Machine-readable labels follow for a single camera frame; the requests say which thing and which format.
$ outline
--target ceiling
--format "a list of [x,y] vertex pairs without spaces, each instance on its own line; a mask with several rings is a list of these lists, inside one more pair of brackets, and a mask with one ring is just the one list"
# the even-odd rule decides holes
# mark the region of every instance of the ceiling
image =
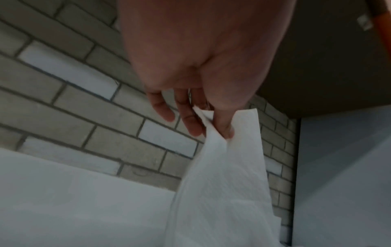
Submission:
[[364,0],[298,0],[258,94],[291,118],[391,104],[391,63]]

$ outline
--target white paper towel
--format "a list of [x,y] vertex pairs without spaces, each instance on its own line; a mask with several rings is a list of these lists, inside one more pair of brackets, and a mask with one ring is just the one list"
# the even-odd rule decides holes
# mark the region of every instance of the white paper towel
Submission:
[[213,112],[194,109],[206,141],[172,202],[164,247],[280,246],[257,111],[236,112],[235,136],[225,140]]

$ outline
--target gray wall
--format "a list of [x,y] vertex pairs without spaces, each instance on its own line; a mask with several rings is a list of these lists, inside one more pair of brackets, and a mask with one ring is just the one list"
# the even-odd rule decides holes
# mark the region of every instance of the gray wall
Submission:
[[302,120],[293,245],[391,246],[391,106]]

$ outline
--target hand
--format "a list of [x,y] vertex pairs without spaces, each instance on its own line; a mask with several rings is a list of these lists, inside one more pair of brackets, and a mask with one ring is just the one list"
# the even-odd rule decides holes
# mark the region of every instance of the hand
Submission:
[[156,112],[175,116],[161,91],[174,89],[189,133],[202,123],[191,108],[214,106],[225,138],[231,120],[264,81],[291,19],[295,0],[119,0],[130,62]]

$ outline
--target brick wall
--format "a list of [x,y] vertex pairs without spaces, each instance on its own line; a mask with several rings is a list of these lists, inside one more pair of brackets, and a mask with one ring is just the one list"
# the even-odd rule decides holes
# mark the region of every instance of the brick wall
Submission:
[[[175,190],[204,137],[161,119],[121,44],[113,0],[0,1],[0,146]],[[281,240],[290,242],[297,126],[257,108]]]

